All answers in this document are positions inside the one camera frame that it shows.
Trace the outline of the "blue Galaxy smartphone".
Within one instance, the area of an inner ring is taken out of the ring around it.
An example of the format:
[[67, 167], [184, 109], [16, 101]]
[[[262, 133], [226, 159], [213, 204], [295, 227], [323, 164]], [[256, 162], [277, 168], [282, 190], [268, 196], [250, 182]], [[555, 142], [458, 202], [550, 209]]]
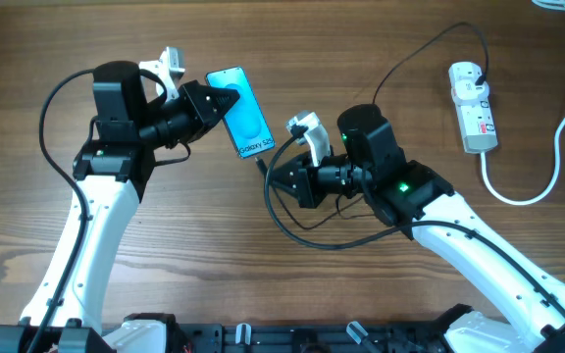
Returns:
[[239, 158], [253, 157], [276, 146], [243, 67], [210, 72], [206, 80], [212, 87], [233, 89], [239, 94], [225, 114], [225, 126]]

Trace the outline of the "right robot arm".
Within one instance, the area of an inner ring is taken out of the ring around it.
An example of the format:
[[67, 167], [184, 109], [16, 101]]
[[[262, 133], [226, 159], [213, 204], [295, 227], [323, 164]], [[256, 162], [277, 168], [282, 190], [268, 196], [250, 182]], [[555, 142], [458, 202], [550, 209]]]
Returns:
[[337, 119], [345, 154], [334, 155], [319, 119], [302, 112], [286, 124], [285, 147], [308, 152], [264, 170], [264, 196], [282, 188], [302, 208], [336, 194], [364, 197], [385, 230], [340, 243], [349, 249], [401, 232], [438, 254], [502, 314], [490, 320], [466, 308], [440, 331], [454, 352], [565, 352], [565, 283], [542, 270], [479, 218], [453, 186], [405, 157], [392, 126], [375, 104]]

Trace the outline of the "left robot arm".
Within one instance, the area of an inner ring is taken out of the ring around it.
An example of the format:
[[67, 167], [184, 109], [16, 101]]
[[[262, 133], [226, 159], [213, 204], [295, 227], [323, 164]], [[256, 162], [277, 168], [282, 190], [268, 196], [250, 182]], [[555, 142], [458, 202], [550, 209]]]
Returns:
[[188, 146], [238, 101], [234, 89], [196, 80], [178, 98], [148, 101], [155, 74], [128, 61], [90, 70], [97, 109], [71, 173], [56, 172], [73, 200], [51, 263], [15, 325], [0, 325], [0, 352], [183, 352], [189, 340], [171, 314], [140, 313], [103, 334], [107, 284], [125, 230], [142, 200], [156, 149]]

